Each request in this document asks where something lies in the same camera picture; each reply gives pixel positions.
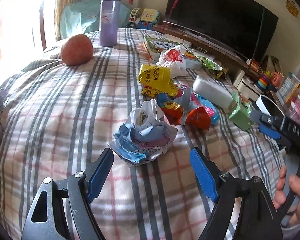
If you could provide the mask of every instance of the bed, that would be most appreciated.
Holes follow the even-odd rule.
[[[60,47],[0,85],[0,222],[13,239],[20,239],[27,212],[42,180],[65,179],[97,160],[129,113],[150,98],[141,94],[138,71],[148,63],[143,36],[162,34],[120,29],[118,44],[100,47],[98,32],[88,33],[93,59],[68,67]],[[191,86],[204,70],[188,69],[175,83]],[[233,92],[229,81],[219,82]],[[91,204],[106,239],[198,239],[213,203],[198,188],[189,163],[190,149],[199,147],[220,170],[233,176],[262,178],[270,196],[283,158],[274,140],[253,125],[237,128],[229,113],[218,109],[220,121],[209,131],[178,126],[173,146],[146,165],[131,167],[114,156],[99,198]],[[235,202],[226,238],[232,239],[240,200]],[[66,216],[71,225],[69,204]],[[74,238],[78,238],[70,228]]]

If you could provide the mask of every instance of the television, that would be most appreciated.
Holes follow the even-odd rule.
[[[276,15],[254,0],[179,0],[168,19],[174,1],[168,0],[165,21],[246,59],[252,58],[256,48],[257,62],[262,60],[278,22]]]

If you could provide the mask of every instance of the checkered fabric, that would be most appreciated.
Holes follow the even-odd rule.
[[[143,36],[162,37],[154,31],[120,29],[118,44],[99,46],[98,32],[88,33],[93,59],[68,67],[60,59],[60,41],[45,51],[22,73],[0,86],[0,222],[13,239],[20,239],[27,212],[42,180],[65,179],[97,160],[129,113],[149,100],[140,92],[138,71],[147,63]],[[188,69],[175,83],[191,86],[204,70]],[[215,81],[230,92],[235,88]],[[260,176],[270,195],[283,159],[272,139],[253,125],[247,132],[237,128],[229,113],[218,109],[220,121],[209,131],[178,126],[168,152],[147,165],[131,167],[114,156],[92,212],[106,239],[190,239],[200,236],[213,203],[198,188],[189,163],[189,152],[199,147],[220,170],[251,179]],[[65,204],[71,225],[69,204]],[[232,239],[240,202],[235,202],[226,234]],[[78,239],[73,227],[70,232]]]

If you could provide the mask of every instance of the thermos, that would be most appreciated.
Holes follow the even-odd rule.
[[[120,4],[121,0],[101,0],[100,46],[112,47],[117,44]]]

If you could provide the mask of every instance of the orange ball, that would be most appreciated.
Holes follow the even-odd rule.
[[[63,63],[77,66],[92,59],[93,46],[86,35],[78,34],[62,45],[60,54]]]

